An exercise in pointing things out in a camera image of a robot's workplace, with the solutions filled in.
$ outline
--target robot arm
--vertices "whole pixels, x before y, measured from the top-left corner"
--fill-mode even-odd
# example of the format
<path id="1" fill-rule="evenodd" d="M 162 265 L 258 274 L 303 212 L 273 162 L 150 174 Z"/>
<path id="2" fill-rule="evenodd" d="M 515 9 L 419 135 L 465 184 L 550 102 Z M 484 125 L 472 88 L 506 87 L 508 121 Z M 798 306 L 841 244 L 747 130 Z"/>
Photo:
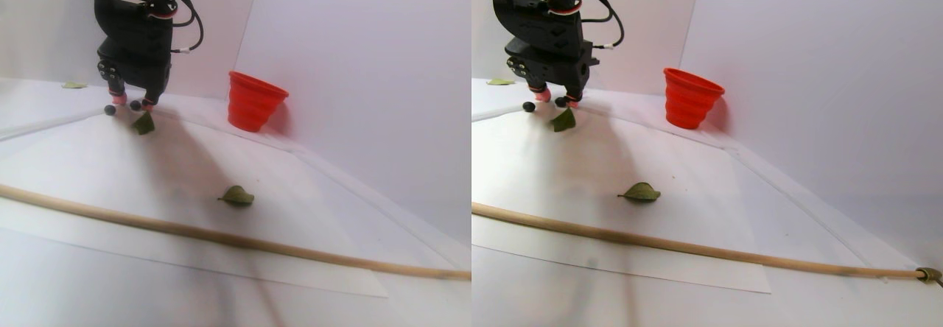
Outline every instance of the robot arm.
<path id="1" fill-rule="evenodd" d="M 599 64 L 599 60 L 592 56 L 593 48 L 610 49 L 623 40 L 620 37 L 609 45 L 593 45 L 585 41 L 579 11 L 582 0 L 492 1 L 498 21 L 514 35 L 505 46 L 505 52 L 510 55 L 508 67 L 515 75 L 527 80 L 538 101 L 550 101 L 547 82 L 563 85 L 567 95 L 556 99 L 560 108 L 576 106 L 582 100 L 583 88 L 589 81 L 589 67 Z M 609 9 L 609 17 L 585 21 L 603 23 L 615 17 L 622 31 L 622 21 L 609 1 L 600 1 Z"/>
<path id="2" fill-rule="evenodd" d="M 171 54 L 189 53 L 203 42 L 199 14 L 190 0 L 180 0 L 192 16 L 186 23 L 174 24 L 178 0 L 94 1 L 95 18 L 108 36 L 98 47 L 98 71 L 108 81 L 113 103 L 123 105 L 127 101 L 127 83 L 145 89 L 144 100 L 131 102 L 132 108 L 151 109 L 167 87 Z M 189 48 L 172 49 L 174 27 L 185 27 L 194 20 L 200 27 L 200 40 Z"/>

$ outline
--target wooden dowel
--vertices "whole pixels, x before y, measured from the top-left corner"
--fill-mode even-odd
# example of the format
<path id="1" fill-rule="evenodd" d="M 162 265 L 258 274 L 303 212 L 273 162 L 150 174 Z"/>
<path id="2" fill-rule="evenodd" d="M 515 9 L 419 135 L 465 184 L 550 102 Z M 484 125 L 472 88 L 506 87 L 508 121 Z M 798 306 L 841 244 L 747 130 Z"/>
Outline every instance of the wooden dowel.
<path id="1" fill-rule="evenodd" d="M 6 185 L 0 185 L 0 196 L 9 198 L 11 200 L 19 200 L 19 202 L 23 203 L 30 203 L 30 205 L 43 206 L 45 208 L 70 213 L 85 218 L 103 220 L 103 222 L 112 222 L 126 226 L 133 226 L 159 233 L 170 233 L 171 235 L 176 236 L 191 237 L 191 239 L 199 239 L 203 240 L 204 242 L 215 242 L 232 247 L 242 247 L 242 249 L 263 250 L 267 253 L 278 253 L 284 254 L 284 256 L 298 257 L 298 259 L 309 259 L 334 265 L 360 267 L 360 269 L 365 270 L 411 275 L 415 277 L 463 281 L 470 281 L 472 279 L 471 271 L 438 270 L 430 269 L 430 267 L 407 266 L 395 263 L 374 261 L 370 259 L 357 259 L 357 257 L 341 256 L 340 254 L 324 253 L 320 250 L 309 250 L 304 249 L 304 247 L 289 246 L 277 242 L 266 242 L 265 240 L 232 235 L 232 233 L 221 233 L 218 231 L 202 229 L 195 226 L 184 225 L 177 222 L 166 222 L 166 220 L 137 216 L 129 213 L 104 209 L 93 205 L 83 205 L 83 203 L 58 199 L 36 192 L 11 188 L 11 186 Z"/>
<path id="2" fill-rule="evenodd" d="M 635 233 L 617 232 L 572 222 L 560 222 L 560 220 L 512 212 L 490 205 L 481 205 L 481 203 L 471 203 L 471 212 L 485 218 L 502 220 L 502 222 L 511 222 L 557 233 L 569 233 L 570 235 L 591 237 L 592 239 L 606 240 L 606 242 L 654 247 L 654 249 L 661 250 L 674 250 L 674 252 L 698 254 L 698 256 L 755 263 L 769 267 L 781 267 L 782 269 L 788 270 L 804 270 L 810 271 L 811 273 L 845 276 L 916 278 L 920 280 L 927 278 L 927 273 L 921 270 L 876 270 L 869 269 L 868 267 L 836 266 L 795 259 L 781 259 L 781 257 L 764 256 L 764 254 L 744 253 L 739 250 L 724 250 L 718 249 L 717 247 L 701 246 L 686 242 L 673 242 L 673 240 L 657 239 L 657 237 L 636 235 Z"/>

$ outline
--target black cable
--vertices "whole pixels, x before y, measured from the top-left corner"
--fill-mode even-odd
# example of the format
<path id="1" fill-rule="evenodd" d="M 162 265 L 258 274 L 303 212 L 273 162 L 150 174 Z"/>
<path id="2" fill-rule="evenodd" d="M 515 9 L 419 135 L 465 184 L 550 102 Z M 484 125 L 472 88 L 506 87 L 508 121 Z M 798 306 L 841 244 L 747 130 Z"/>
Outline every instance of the black cable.
<path id="1" fill-rule="evenodd" d="M 610 18 L 616 18 L 616 23 L 619 24 L 619 40 L 613 42 L 612 47 L 619 46 L 625 40 L 625 27 L 623 27 L 623 20 L 619 18 L 619 13 L 616 13 L 616 10 L 613 10 L 612 4 L 609 4 L 609 0 L 598 0 L 603 6 L 609 9 L 609 16 L 605 18 L 587 18 L 587 23 L 604 23 L 604 21 L 609 21 Z M 593 48 L 606 48 L 604 45 L 595 45 Z"/>
<path id="2" fill-rule="evenodd" d="M 193 45 L 190 46 L 188 49 L 186 49 L 187 51 L 193 51 L 193 50 L 195 50 L 197 47 L 200 47 L 200 44 L 203 43 L 203 20 L 201 20 L 200 14 L 196 12 L 196 9 L 193 8 L 193 1 L 191 1 L 191 0 L 180 0 L 180 1 L 182 1 L 183 4 L 185 4 L 186 7 L 189 8 L 189 11 L 191 11 L 191 20 L 187 21 L 186 23 L 182 23 L 183 27 L 185 27 L 186 25 L 189 25 L 190 23 L 192 23 L 193 18 L 196 18 L 196 24 L 199 25 L 199 27 L 200 27 L 200 40 L 196 41 L 195 44 L 193 44 Z M 179 53 L 181 53 L 182 51 L 181 51 L 180 49 L 176 49 L 176 50 L 171 50 L 171 52 L 172 52 L 172 53 L 175 53 L 175 54 L 179 54 Z"/>
<path id="3" fill-rule="evenodd" d="M 189 6 L 186 6 L 186 8 L 189 8 L 189 20 L 186 21 L 186 23 L 174 23 L 174 27 L 188 27 L 190 24 L 193 24 L 193 18 L 195 18 L 195 15 L 193 15 L 193 8 Z"/>

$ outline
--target green leaf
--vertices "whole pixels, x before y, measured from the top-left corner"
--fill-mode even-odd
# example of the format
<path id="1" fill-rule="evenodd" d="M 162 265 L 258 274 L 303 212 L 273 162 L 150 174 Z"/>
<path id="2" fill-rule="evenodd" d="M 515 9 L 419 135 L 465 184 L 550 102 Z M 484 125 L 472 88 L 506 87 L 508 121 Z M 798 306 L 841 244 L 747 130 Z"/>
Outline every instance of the green leaf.
<path id="1" fill-rule="evenodd" d="M 256 196 L 246 192 L 245 189 L 242 189 L 242 186 L 230 186 L 229 189 L 226 189 L 226 193 L 216 200 L 225 200 L 230 205 L 235 206 L 247 206 L 252 205 L 255 199 Z"/>
<path id="2" fill-rule="evenodd" d="M 131 127 L 138 130 L 138 135 L 143 136 L 154 131 L 154 119 L 151 118 L 151 112 L 145 111 L 144 115 L 134 121 L 134 124 L 131 124 Z"/>
<path id="3" fill-rule="evenodd" d="M 513 80 L 491 79 L 491 81 L 488 82 L 488 85 L 511 85 L 511 84 L 514 84 Z"/>
<path id="4" fill-rule="evenodd" d="M 576 126 L 576 117 L 573 116 L 573 110 L 567 108 L 555 119 L 551 119 L 550 124 L 553 125 L 553 132 L 563 132 Z"/>
<path id="5" fill-rule="evenodd" d="M 88 87 L 88 84 L 83 84 L 83 82 L 65 82 L 62 85 L 62 88 L 85 88 Z"/>
<path id="6" fill-rule="evenodd" d="M 630 200 L 645 200 L 645 202 L 651 202 L 651 200 L 657 200 L 658 197 L 661 197 L 661 192 L 651 188 L 651 185 L 647 182 L 635 183 L 632 188 L 627 190 L 625 194 L 620 194 L 619 197 Z"/>

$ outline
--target white backdrop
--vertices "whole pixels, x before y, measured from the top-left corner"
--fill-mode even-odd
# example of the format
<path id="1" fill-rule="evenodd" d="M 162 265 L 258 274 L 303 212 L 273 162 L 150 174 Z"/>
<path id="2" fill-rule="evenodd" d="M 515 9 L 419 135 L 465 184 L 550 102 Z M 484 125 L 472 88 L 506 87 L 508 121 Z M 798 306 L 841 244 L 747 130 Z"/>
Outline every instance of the white backdrop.
<path id="1" fill-rule="evenodd" d="M 191 54 L 174 55 L 166 92 L 222 99 L 253 0 L 192 1 L 206 36 Z M 189 11 L 180 6 L 175 20 L 185 21 Z M 105 85 L 95 67 L 105 34 L 93 9 L 94 0 L 0 0 L 0 77 Z M 174 47 L 182 48 L 199 31 L 194 23 L 174 34 Z"/>
<path id="2" fill-rule="evenodd" d="M 471 240 L 469 0 L 256 0 L 236 69 L 289 91 L 270 124 Z"/>
<path id="3" fill-rule="evenodd" d="M 584 0 L 584 18 L 606 16 L 599 1 Z M 625 25 L 625 41 L 615 50 L 594 50 L 602 64 L 592 68 L 587 88 L 630 91 L 636 94 L 663 94 L 664 67 L 681 61 L 684 37 L 694 0 L 609 0 Z M 471 75 L 475 78 L 514 78 L 505 61 L 505 44 L 511 35 L 494 17 L 491 0 L 471 0 Z M 594 43 L 611 43 L 619 38 L 616 21 L 584 24 L 583 37 Z"/>
<path id="4" fill-rule="evenodd" d="M 943 266 L 943 0 L 697 0 L 682 68 L 711 121 L 872 233 Z"/>

